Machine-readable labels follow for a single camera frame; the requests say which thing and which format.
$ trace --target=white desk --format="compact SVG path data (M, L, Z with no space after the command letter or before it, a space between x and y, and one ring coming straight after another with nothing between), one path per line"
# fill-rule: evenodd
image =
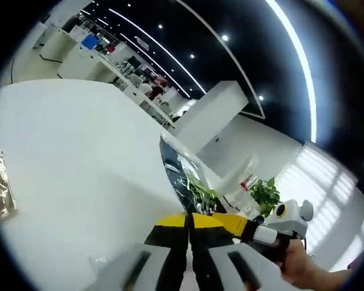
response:
M119 77L127 85L123 90L124 94L138 105L145 101L173 128L176 128L170 117L141 90L136 88L118 68L100 56L96 51L88 50L81 44L77 44L67 55L63 64L58 68L58 75L64 79L85 79L106 83L112 82L116 77Z
M77 40L58 28L41 49L41 57L49 61L63 62L76 45Z
M2 232L37 289L83 290L95 280L89 257L111 258L183 209L161 132L111 84L48 79L0 90L0 150L19 208ZM204 170L211 186L220 182Z

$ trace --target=white pillar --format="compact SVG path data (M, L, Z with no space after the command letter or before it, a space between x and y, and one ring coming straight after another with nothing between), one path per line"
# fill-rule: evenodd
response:
M174 135L198 153L247 104L247 97L236 81L222 81L176 122Z

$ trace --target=window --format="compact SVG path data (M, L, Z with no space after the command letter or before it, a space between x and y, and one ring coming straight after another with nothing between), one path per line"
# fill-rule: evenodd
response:
M334 158L314 144L306 143L293 162L277 177L282 201L305 199L314 206L306 239L312 253L329 235L356 186L356 178Z

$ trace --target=ceiling light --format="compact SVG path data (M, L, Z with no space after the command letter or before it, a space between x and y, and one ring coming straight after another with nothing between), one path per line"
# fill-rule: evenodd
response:
M149 35L147 32L145 32L142 28L138 27L135 23L133 23L131 20L129 20L128 18L126 18L125 16L121 15L120 13L114 11L113 9L109 8L109 11L116 14L117 16L119 16L120 18L123 18L125 21L127 21L128 23L132 24L134 27L136 27L138 30L140 30L142 33L144 33L148 38L150 38L154 43L156 43L161 49L163 49L184 71L185 73L191 78L191 80L193 80L194 83L196 83L196 85L198 86L198 88L201 89L201 91L206 94L205 89L201 86L200 83L198 83L198 81L192 76L192 74L181 64L181 62L179 60L177 60L172 54L171 52L169 52L165 47L163 47L155 38L153 38L151 35Z
M159 67L159 69L161 69L170 79L171 79L171 81L173 81L181 90L182 90L182 92L183 93L185 93L186 94L186 96L187 97L189 97L190 98L190 95L189 94L187 94L187 92L182 88L182 86L181 85L179 85L179 83L177 83L176 82L176 80L173 78L173 77L171 77L171 75L165 70L165 69L163 69L162 68L162 66L160 66L157 62L155 62L154 60L153 60L153 58L151 58L144 50L142 50L140 47L138 47L133 41L131 41L128 37L126 37L125 35L123 35L122 33L120 33L120 35L122 36L122 37L124 37L126 40L128 40L132 45L134 45L138 50L140 50L145 56L147 56L155 65L157 65L158 67Z
M97 18L97 20L99 20L100 22L102 22L103 24L105 24L106 26L109 26L108 23L106 23L105 21L101 20L100 18Z
M313 79L311 76L310 66L309 66L308 59L306 57L305 50L303 49L301 40L299 40L299 37L298 37L297 33L295 32L294 27L292 26L290 20L288 19L286 14L283 12L283 10L280 8L280 6L274 0L266 0L266 2L270 6L270 8L275 12L275 14L278 16L279 20L285 27L287 34L290 36L292 44L294 45L295 50L297 51L299 61L301 62L303 74L305 75L305 79L306 79L306 87L308 89L308 96L309 96L310 119L311 119L310 140L312 142L315 142L315 140L317 139L317 109L316 109Z

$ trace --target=green plant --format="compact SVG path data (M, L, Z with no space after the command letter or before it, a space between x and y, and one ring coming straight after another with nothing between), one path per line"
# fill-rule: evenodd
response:
M272 177L268 181L259 179L251 188L251 196L260 205L260 214L269 216L271 210L279 203L279 191L275 187L275 179Z

